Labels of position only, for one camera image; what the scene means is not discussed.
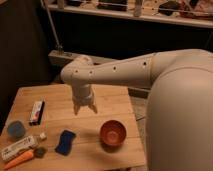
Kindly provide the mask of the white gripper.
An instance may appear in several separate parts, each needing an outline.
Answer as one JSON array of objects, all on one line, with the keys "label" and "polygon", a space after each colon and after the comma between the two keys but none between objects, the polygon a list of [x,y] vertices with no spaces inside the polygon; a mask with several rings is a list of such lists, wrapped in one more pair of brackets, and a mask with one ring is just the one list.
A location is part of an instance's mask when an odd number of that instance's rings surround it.
[{"label": "white gripper", "polygon": [[72,99],[75,115],[78,115],[81,106],[89,106],[96,114],[98,113],[97,107],[94,105],[94,93],[90,84],[73,86]]}]

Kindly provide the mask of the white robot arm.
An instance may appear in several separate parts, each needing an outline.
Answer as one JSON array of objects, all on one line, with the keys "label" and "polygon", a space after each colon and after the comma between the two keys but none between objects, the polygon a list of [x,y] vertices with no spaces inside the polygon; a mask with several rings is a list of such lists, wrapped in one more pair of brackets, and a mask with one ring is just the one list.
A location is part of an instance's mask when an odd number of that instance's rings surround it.
[{"label": "white robot arm", "polygon": [[64,66],[74,109],[94,104],[93,84],[149,90],[149,171],[213,171],[213,52],[156,52],[95,65],[81,55]]}]

